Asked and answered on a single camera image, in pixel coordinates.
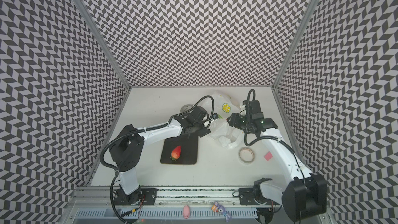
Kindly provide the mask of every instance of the white plastic bag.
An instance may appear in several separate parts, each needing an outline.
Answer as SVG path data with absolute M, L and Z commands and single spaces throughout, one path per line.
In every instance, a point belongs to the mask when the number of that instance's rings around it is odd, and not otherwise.
M 229 95 L 215 91 L 212 97 L 214 99 L 214 112 L 218 113 L 221 117 L 228 118 L 233 112 L 240 112 L 240 109 L 232 104 Z M 212 106 L 211 99 L 206 98 L 199 105 L 210 113 Z
M 241 130 L 229 126 L 226 119 L 217 119 L 209 127 L 209 137 L 218 140 L 222 147 L 233 149 L 243 142 L 244 134 Z

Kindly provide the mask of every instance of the orange wire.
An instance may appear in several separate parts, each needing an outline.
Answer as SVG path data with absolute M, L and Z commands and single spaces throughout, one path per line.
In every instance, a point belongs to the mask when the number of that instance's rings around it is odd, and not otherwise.
M 144 195 L 144 197 L 142 198 L 142 201 L 141 201 L 141 203 L 140 203 L 140 210 L 139 210 L 139 212 L 138 212 L 138 219 L 140 218 L 141 206 L 142 206 L 142 203 L 144 202 L 144 200 L 145 200 L 145 195 Z

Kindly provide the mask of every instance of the strawberry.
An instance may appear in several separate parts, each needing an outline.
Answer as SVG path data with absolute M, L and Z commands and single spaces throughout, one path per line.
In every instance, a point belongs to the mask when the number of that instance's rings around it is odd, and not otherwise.
M 172 156 L 170 157 L 173 161 L 176 161 L 181 155 L 181 146 L 177 146 L 172 151 Z

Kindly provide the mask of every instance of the black and white pattern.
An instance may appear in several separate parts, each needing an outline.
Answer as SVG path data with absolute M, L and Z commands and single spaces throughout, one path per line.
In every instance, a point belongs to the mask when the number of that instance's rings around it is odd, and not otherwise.
M 133 86 L 271 85 L 310 0 L 84 0 Z
M 71 0 L 0 0 L 0 26 L 0 220 L 55 222 L 126 89 Z
M 398 0 L 321 0 L 279 88 L 340 223 L 397 223 Z

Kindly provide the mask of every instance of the mounting plate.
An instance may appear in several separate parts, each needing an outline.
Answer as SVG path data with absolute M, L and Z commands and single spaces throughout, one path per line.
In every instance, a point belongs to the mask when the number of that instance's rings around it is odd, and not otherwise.
M 128 197 L 124 194 L 123 190 L 117 189 L 113 202 L 116 206 L 139 205 L 139 199 L 141 199 L 142 196 L 144 199 L 142 205 L 155 205 L 157 189 L 144 188 L 139 190 L 136 191 L 137 193 L 134 196 L 130 195 L 131 200 L 128 200 Z
M 254 199 L 253 189 L 251 188 L 240 188 L 238 189 L 239 192 L 239 201 L 242 206 L 247 205 L 263 205 L 257 203 Z M 267 199 L 264 205 L 271 205 L 272 201 Z
M 272 208 L 257 208 L 257 218 L 261 224 L 268 224 L 272 221 L 273 218 L 273 211 Z

